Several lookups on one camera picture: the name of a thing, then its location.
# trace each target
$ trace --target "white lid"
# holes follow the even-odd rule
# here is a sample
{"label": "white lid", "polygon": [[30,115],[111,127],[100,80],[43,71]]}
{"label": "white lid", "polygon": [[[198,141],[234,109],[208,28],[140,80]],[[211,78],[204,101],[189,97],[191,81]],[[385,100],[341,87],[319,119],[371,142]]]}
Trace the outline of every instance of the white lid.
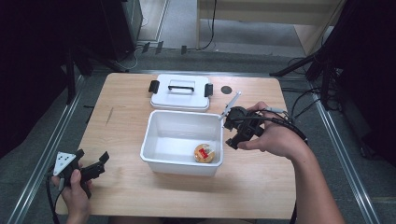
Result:
{"label": "white lid", "polygon": [[209,97],[205,97],[209,78],[161,74],[157,80],[160,86],[151,96],[154,108],[201,112],[209,108]]}

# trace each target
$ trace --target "round yellow object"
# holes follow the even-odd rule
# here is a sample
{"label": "round yellow object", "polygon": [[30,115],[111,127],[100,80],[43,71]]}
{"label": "round yellow object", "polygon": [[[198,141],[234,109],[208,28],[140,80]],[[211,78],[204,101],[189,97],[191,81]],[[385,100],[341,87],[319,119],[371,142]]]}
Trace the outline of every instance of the round yellow object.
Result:
{"label": "round yellow object", "polygon": [[215,158],[215,151],[208,144],[201,144],[194,150],[194,158],[198,162],[209,163]]}

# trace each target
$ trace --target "hand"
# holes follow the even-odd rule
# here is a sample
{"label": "hand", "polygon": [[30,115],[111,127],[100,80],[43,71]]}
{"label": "hand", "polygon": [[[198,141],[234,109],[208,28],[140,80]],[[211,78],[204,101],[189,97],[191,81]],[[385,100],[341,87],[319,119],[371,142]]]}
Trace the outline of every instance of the hand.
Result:
{"label": "hand", "polygon": [[[249,111],[259,111],[267,107],[265,102],[258,102],[254,106],[248,108]],[[275,114],[262,112],[267,118],[275,117]],[[238,147],[241,149],[259,149],[260,151],[268,151],[280,157],[292,159],[300,153],[297,150],[307,149],[305,142],[293,131],[275,124],[271,121],[264,122],[264,134],[257,139],[240,142]]]}
{"label": "hand", "polygon": [[[59,186],[59,176],[53,176],[52,182],[55,186]],[[87,193],[80,185],[81,172],[76,169],[70,177],[71,187],[64,187],[62,197],[66,203],[69,217],[67,223],[86,223],[91,213],[91,204]],[[87,182],[88,188],[92,188],[91,180]]]}

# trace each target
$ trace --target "table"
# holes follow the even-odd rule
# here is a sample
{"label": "table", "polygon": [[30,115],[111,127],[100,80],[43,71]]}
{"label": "table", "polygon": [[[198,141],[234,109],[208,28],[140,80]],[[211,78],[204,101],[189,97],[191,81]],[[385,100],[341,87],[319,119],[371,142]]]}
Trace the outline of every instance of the table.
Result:
{"label": "table", "polygon": [[[294,24],[304,52],[309,55],[328,27],[338,20],[344,3],[345,0],[218,0],[216,20]],[[213,0],[197,0],[197,49],[200,19],[211,20],[213,9]]]}
{"label": "table", "polygon": [[[221,113],[236,91],[235,105],[265,100],[286,108],[277,79],[208,77],[214,85],[207,113]],[[153,173],[140,158],[149,113],[149,83],[157,75],[110,74],[80,143],[84,166],[107,151],[106,172],[94,179],[92,214],[141,217],[290,218],[295,202],[291,162],[259,150],[224,143],[224,161],[213,177]],[[222,86],[232,94],[223,94]],[[224,131],[224,140],[235,132]],[[56,206],[66,214],[62,198]]]}

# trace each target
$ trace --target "black latch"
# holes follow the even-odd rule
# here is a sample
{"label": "black latch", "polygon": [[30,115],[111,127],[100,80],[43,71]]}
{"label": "black latch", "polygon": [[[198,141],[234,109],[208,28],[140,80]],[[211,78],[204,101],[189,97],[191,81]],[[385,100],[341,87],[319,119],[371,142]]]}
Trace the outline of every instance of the black latch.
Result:
{"label": "black latch", "polygon": [[157,93],[158,89],[160,88],[160,81],[159,80],[152,80],[151,83],[149,84],[148,91]]}
{"label": "black latch", "polygon": [[208,97],[210,95],[213,95],[213,84],[206,83],[205,84],[205,97]]}

